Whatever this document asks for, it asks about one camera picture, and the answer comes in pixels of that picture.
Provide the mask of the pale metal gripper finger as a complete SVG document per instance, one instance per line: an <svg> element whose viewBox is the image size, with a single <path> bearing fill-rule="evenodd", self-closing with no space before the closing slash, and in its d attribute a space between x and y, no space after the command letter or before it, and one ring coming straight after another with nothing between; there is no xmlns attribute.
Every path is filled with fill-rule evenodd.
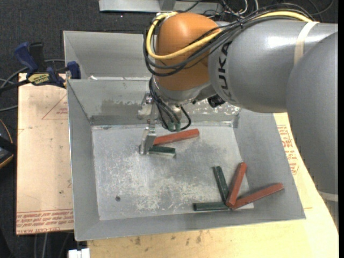
<svg viewBox="0 0 344 258"><path fill-rule="evenodd" d="M140 155L145 155L147 153L148 140L149 140L149 128L146 127L142 133L141 143L139 146Z"/></svg>
<svg viewBox="0 0 344 258"><path fill-rule="evenodd" d="M148 126L148 135L147 135L147 154L149 150L154 145L154 140L156 138L155 124L151 122Z"/></svg>

